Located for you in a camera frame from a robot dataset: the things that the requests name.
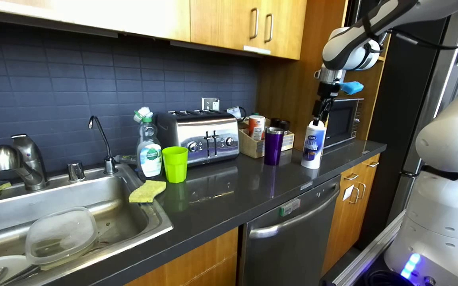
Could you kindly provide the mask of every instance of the four-slice toaster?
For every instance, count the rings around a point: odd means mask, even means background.
[[[236,158],[240,153],[238,123],[227,112],[182,110],[154,116],[162,148],[188,149],[188,166]]]

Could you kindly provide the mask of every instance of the blue light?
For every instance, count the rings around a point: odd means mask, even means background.
[[[420,261],[420,255],[418,253],[413,253],[411,257],[409,257],[409,261],[413,264],[417,264]]]
[[[402,270],[402,272],[400,272],[400,275],[402,277],[404,277],[405,279],[409,279],[409,277],[411,277],[411,272],[407,272],[406,270]]]
[[[409,272],[412,272],[413,270],[415,270],[415,265],[412,264],[411,262],[408,262],[406,264],[406,266],[404,266],[404,270],[407,270]]]

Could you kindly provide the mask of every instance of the sink faucet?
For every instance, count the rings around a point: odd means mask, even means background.
[[[0,171],[14,170],[26,190],[41,190],[47,185],[47,174],[38,146],[26,134],[12,136],[13,146],[0,145]]]
[[[109,142],[107,141],[107,137],[105,137],[105,133],[103,132],[102,125],[100,125],[100,121],[98,120],[98,117],[96,116],[91,116],[89,118],[89,129],[93,128],[93,121],[95,121],[96,125],[98,126],[98,130],[100,130],[100,135],[102,135],[103,142],[105,143],[105,149],[107,150],[107,157],[104,158],[105,162],[105,174],[114,174],[115,172],[118,171],[116,169],[115,163],[116,161],[114,160],[114,157],[111,153],[111,147],[109,147]]]

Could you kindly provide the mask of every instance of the dishwasher handle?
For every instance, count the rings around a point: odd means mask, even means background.
[[[269,226],[267,228],[256,228],[255,230],[251,230],[248,237],[251,239],[260,239],[260,238],[268,238],[279,234],[280,232],[297,225],[298,223],[308,219],[309,217],[315,215],[316,213],[324,210],[334,199],[338,197],[340,193],[340,188],[322,205],[319,207],[308,211],[302,215],[294,217],[292,219],[286,220],[282,223],[275,224],[274,226]]]

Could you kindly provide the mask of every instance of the dark tile backsplash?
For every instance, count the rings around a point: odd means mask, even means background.
[[[0,23],[0,144],[27,133],[47,170],[72,160],[100,163],[104,145],[89,116],[100,118],[113,154],[133,154],[133,111],[221,108],[254,110],[256,59],[173,47],[166,41],[119,39]],[[15,177],[0,172],[0,179]]]

